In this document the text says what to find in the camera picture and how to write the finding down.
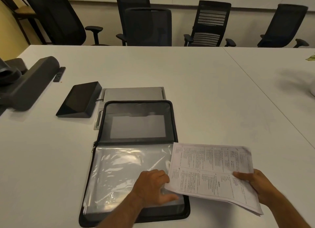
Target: hand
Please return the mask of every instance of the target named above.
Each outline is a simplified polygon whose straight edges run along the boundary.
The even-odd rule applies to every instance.
[[[169,177],[163,170],[144,171],[137,179],[131,193],[143,201],[143,206],[162,205],[178,199],[175,194],[161,194],[161,187],[169,183]]]
[[[259,202],[268,206],[272,206],[274,202],[278,201],[278,198],[282,198],[283,195],[278,191],[272,183],[266,178],[266,176],[259,170],[254,169],[254,173],[239,173],[233,172],[233,175],[241,180],[247,180],[250,185],[257,191]]]

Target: office chair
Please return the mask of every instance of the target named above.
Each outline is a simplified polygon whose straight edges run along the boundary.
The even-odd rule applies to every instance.
[[[199,1],[191,35],[185,34],[184,46],[219,47],[223,39],[231,4],[216,1]],[[232,39],[225,39],[226,47],[235,47]]]
[[[168,9],[128,8],[124,14],[128,46],[172,46],[172,13]]]
[[[120,15],[121,26],[123,28],[123,34],[117,34],[116,37],[121,39],[123,46],[126,45],[126,29],[124,22],[124,13],[128,8],[134,7],[151,7],[150,0],[117,0],[118,11]]]
[[[308,7],[305,6],[279,4],[266,34],[260,35],[262,39],[257,46],[285,47],[288,45],[296,35],[307,10]],[[309,44],[302,39],[296,39],[296,42],[297,44],[294,48],[309,46]]]
[[[37,34],[38,38],[40,39],[41,43],[43,45],[46,44],[46,41],[40,31],[40,29],[38,28],[38,25],[35,21],[35,19],[37,18],[36,13],[33,11],[33,9],[24,1],[25,6],[22,7],[18,7],[16,5],[16,3],[14,2],[14,0],[1,0],[12,12],[12,15],[14,17],[14,19],[16,20],[21,32],[23,33],[23,36],[25,37],[26,42],[30,45],[30,40],[28,39],[22,25],[21,25],[21,20],[27,19],[30,23],[30,25],[33,27],[35,33]]]
[[[80,19],[68,0],[27,0],[33,8],[54,45],[82,45],[87,31],[92,31],[95,46],[99,44],[98,33],[103,30],[98,26],[83,27]]]

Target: stack of paper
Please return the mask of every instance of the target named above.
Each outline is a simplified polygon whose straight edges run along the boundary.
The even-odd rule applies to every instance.
[[[253,173],[246,147],[174,143],[167,190],[206,199],[234,203],[257,215],[262,208],[256,191],[233,171]]]

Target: open binder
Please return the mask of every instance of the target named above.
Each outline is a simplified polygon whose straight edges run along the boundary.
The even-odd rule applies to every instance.
[[[79,216],[82,227],[101,222],[132,190],[144,170],[168,172],[173,143],[178,142],[172,103],[109,101],[104,106],[100,130]],[[170,191],[162,188],[163,193]],[[163,206],[144,208],[139,222],[187,218],[188,196]]]

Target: white vase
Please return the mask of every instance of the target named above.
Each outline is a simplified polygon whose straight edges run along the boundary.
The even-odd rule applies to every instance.
[[[311,84],[311,93],[315,96],[315,81]]]

